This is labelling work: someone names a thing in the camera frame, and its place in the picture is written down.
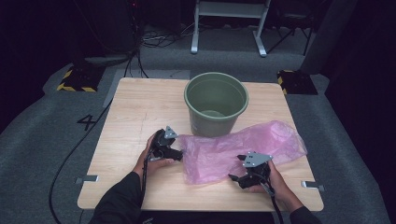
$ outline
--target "pink plastic bag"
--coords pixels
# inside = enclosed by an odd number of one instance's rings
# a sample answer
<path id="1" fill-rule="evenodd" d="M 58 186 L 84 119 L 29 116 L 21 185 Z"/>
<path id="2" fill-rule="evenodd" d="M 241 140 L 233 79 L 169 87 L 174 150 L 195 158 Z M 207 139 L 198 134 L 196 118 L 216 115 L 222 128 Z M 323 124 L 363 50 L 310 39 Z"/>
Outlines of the pink plastic bag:
<path id="1" fill-rule="evenodd" d="M 273 156 L 274 164 L 306 155 L 300 135 L 285 122 L 277 120 L 222 137 L 181 134 L 179 139 L 183 148 L 184 174 L 189 184 L 219 181 L 228 174 L 243 175 L 246 169 L 236 156 L 246 155 L 249 151 Z"/>

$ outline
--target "black and yellow box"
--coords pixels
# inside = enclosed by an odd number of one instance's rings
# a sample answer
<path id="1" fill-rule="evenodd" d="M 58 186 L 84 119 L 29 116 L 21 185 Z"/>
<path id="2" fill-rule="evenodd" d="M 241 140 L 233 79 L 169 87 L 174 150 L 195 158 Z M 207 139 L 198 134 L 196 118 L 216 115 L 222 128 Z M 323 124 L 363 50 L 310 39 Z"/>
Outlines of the black and yellow box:
<path id="1" fill-rule="evenodd" d="M 281 70 L 277 72 L 277 83 L 285 94 L 318 95 L 317 89 L 308 74 L 301 71 Z"/>
<path id="2" fill-rule="evenodd" d="M 58 91 L 98 91 L 105 67 L 77 69 L 70 67 L 59 84 Z"/>

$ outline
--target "cable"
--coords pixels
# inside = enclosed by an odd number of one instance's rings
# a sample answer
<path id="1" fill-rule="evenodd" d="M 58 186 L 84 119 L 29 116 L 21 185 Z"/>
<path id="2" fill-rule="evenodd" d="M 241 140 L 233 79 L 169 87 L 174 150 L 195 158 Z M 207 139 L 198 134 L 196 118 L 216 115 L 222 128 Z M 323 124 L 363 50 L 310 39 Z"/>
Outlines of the cable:
<path id="1" fill-rule="evenodd" d="M 136 20 L 134 19 L 134 16 L 133 16 L 133 15 L 131 15 L 131 17 L 132 17 L 132 19 L 133 19 L 133 22 L 132 22 L 132 26 L 133 26 L 133 28 L 134 28 L 134 40 L 133 40 L 133 41 L 135 42 L 135 44 L 134 44 L 134 46 L 131 48 L 131 50 L 129 50 L 129 51 L 117 51 L 117 50 L 114 50 L 114 49 L 109 48 L 107 45 L 105 45 L 105 44 L 102 42 L 102 40 L 99 38 L 99 36 L 97 35 L 97 33 L 93 30 L 93 28 L 92 28 L 90 22 L 88 21 L 87 17 L 84 15 L 84 13 L 83 13 L 81 7 L 78 5 L 78 3 L 76 2 L 76 0 L 73 0 L 73 2 L 74 2 L 74 4 L 75 4 L 76 8 L 78 9 L 79 14 L 81 15 L 81 17 L 83 18 L 83 20 L 85 21 L 85 23 L 88 25 L 88 27 L 89 27 L 89 29 L 90 29 L 92 35 L 93 35 L 94 38 L 98 41 L 98 43 L 99 43 L 104 49 L 107 49 L 108 51 L 110 51 L 110 52 L 112 52 L 112 53 L 121 53 L 121 54 L 124 54 L 124 57 L 121 58 L 121 59 L 108 60 L 108 61 L 100 62 L 100 63 L 96 63 L 96 62 L 87 60 L 87 62 L 88 62 L 90 65 L 92 65 L 92 66 L 94 66 L 94 67 L 109 67 L 109 66 L 114 66 L 114 65 L 117 65 L 117 64 L 124 63 L 124 62 L 130 60 L 131 57 L 134 57 L 134 53 L 135 53 L 136 50 L 140 47 L 140 43 L 137 43 L 138 40 L 139 40 L 140 38 L 139 38 L 139 36 L 138 36 L 138 33 L 139 33 L 139 32 L 138 32 Z"/>
<path id="2" fill-rule="evenodd" d="M 274 188 L 271 186 L 271 182 L 268 181 L 267 183 L 268 183 L 269 189 L 270 189 L 272 192 L 275 192 Z M 271 201 L 272 201 L 273 206 L 274 206 L 274 208 L 275 208 L 275 211 L 276 211 L 276 214 L 277 214 L 277 218 L 279 219 L 280 224 L 283 224 L 283 223 L 284 223 L 284 222 L 283 222 L 283 217 L 282 217 L 282 214 L 280 213 L 279 207 L 278 207 L 277 204 L 276 204 L 276 201 L 275 201 L 275 194 L 274 194 L 274 195 L 271 195 Z"/>
<path id="3" fill-rule="evenodd" d="M 126 73 L 128 71 L 128 66 L 130 66 L 131 61 L 132 61 L 133 57 L 129 58 L 128 63 L 126 64 L 125 67 L 125 71 L 124 71 L 124 77 L 126 77 Z M 53 204 L 52 204 L 52 193 L 53 193 L 53 188 L 55 186 L 56 180 L 58 179 L 58 176 L 60 174 L 60 172 L 62 171 L 62 169 L 64 168 L 64 165 L 66 164 L 66 162 L 68 161 L 68 159 L 70 158 L 70 156 L 76 151 L 76 149 L 78 148 L 78 146 L 82 143 L 82 141 L 84 141 L 84 139 L 88 136 L 88 134 L 90 134 L 90 132 L 92 131 L 92 129 L 96 126 L 96 124 L 98 123 L 98 121 L 102 118 L 102 116 L 105 114 L 105 112 L 110 108 L 111 103 L 113 102 L 113 99 L 110 100 L 110 102 L 107 104 L 106 108 L 102 110 L 101 114 L 99 115 L 99 118 L 96 120 L 96 122 L 91 126 L 91 128 L 82 136 L 82 138 L 76 143 L 76 145 L 72 148 L 72 150 L 69 152 L 69 154 L 67 154 L 67 156 L 64 158 L 61 166 L 58 168 L 58 171 L 55 174 L 55 177 L 52 180 L 52 183 L 50 185 L 49 188 L 49 210 L 52 214 L 52 217 L 54 218 L 55 222 L 57 224 L 61 224 L 61 221 L 59 220 L 59 218 L 57 217 L 55 210 L 53 209 Z M 79 221 L 81 221 L 82 218 L 82 214 L 83 214 L 84 210 L 82 210 L 81 214 L 80 214 L 80 218 Z"/>
<path id="4" fill-rule="evenodd" d="M 81 223 L 81 221 L 82 221 L 82 215 L 84 214 L 84 209 L 81 209 L 81 214 L 79 214 L 79 220 L 78 220 L 78 223 Z"/>
<path id="5" fill-rule="evenodd" d="M 174 34 L 158 35 L 157 31 L 148 31 L 142 37 L 143 39 L 142 45 L 147 48 L 165 48 L 169 45 L 174 44 L 176 41 L 183 39 L 185 36 L 192 35 L 193 32 L 188 33 L 186 35 L 183 33 L 186 32 L 193 25 L 194 23 L 184 28 L 183 31 L 181 31 L 180 35 L 174 35 Z"/>
<path id="6" fill-rule="evenodd" d="M 141 77 L 143 77 L 143 74 L 146 76 L 146 78 L 149 78 L 149 76 L 146 74 L 145 70 L 143 69 L 143 65 L 142 62 L 140 61 L 140 50 L 137 51 L 136 53 L 136 57 L 137 57 L 137 65 L 140 68 L 140 75 Z"/>
<path id="7" fill-rule="evenodd" d="M 151 156 L 151 153 L 153 151 L 153 143 L 154 141 L 151 141 L 151 144 L 149 145 L 148 149 L 148 154 L 146 155 L 144 161 L 143 161 L 143 176 L 142 176 L 142 198 L 140 200 L 140 206 L 143 204 L 143 200 L 145 199 L 145 194 L 146 194 L 146 183 L 147 183 L 147 176 L 148 176 L 148 166 L 149 166 L 149 158 Z"/>
<path id="8" fill-rule="evenodd" d="M 134 77 L 134 76 L 132 75 L 132 66 L 129 66 L 129 75 L 130 75 L 131 77 Z"/>

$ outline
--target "metal stand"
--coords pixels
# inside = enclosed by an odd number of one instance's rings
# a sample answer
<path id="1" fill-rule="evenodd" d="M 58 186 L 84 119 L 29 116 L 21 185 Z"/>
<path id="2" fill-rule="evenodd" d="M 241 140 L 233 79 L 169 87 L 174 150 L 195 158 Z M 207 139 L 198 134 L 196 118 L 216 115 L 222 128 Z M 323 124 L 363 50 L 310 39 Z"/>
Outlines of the metal stand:
<path id="1" fill-rule="evenodd" d="M 253 36 L 260 55 L 262 57 L 267 56 L 262 44 L 261 34 L 270 3 L 271 0 L 266 0 L 264 4 L 200 2 L 200 0 L 196 0 L 191 53 L 195 54 L 198 52 L 199 16 L 219 16 L 260 19 L 259 28 L 257 31 L 253 31 Z"/>

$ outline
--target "green bucket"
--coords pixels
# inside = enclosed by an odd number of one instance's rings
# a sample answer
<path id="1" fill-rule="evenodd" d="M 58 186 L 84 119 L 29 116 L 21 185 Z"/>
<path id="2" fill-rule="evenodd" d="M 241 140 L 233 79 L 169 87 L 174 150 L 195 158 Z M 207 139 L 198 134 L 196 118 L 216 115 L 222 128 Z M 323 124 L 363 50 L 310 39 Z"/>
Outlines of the green bucket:
<path id="1" fill-rule="evenodd" d="M 236 78 L 222 73 L 194 77 L 184 90 L 194 135 L 218 137 L 231 132 L 248 107 L 248 91 Z"/>

